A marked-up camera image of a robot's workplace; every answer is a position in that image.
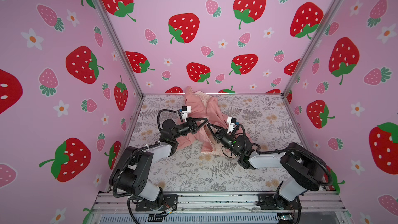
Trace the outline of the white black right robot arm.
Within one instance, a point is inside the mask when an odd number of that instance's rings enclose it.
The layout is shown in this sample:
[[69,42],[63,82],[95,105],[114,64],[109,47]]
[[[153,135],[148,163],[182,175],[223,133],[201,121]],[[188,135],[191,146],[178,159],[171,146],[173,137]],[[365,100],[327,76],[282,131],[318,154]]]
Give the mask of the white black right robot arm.
[[326,163],[297,143],[290,143],[284,149],[262,151],[259,144],[250,141],[241,124],[235,125],[231,131],[211,123],[207,126],[214,140],[222,145],[222,150],[229,150],[243,169],[285,169],[289,178],[280,183],[275,199],[292,202],[307,191],[318,191],[320,187],[333,183]]

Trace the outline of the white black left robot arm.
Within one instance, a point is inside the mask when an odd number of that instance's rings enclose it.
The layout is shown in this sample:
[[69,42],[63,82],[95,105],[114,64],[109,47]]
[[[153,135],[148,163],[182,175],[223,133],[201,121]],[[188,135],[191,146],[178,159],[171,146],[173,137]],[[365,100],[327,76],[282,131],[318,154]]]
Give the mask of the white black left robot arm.
[[152,165],[172,156],[179,146],[177,139],[198,133],[207,121],[207,118],[188,117],[185,122],[176,124],[167,119],[162,123],[159,140],[154,144],[141,148],[127,147],[109,179],[113,196],[161,204],[163,189],[148,181]]

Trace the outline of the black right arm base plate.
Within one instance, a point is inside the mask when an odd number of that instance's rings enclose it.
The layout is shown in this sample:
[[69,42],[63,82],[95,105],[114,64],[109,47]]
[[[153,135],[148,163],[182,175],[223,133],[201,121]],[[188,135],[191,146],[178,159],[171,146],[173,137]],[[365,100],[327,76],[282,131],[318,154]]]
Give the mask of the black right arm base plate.
[[299,197],[289,202],[281,196],[275,196],[274,194],[258,194],[256,206],[259,206],[261,210],[291,211],[302,209]]

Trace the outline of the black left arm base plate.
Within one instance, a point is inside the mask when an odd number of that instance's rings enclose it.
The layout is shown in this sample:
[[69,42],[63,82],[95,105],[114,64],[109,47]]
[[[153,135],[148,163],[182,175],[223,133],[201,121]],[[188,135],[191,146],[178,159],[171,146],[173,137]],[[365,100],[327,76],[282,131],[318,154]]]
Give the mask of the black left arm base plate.
[[175,210],[177,208],[178,195],[176,194],[160,194],[155,201],[144,199],[136,204],[137,212],[150,211],[166,211],[167,209]]

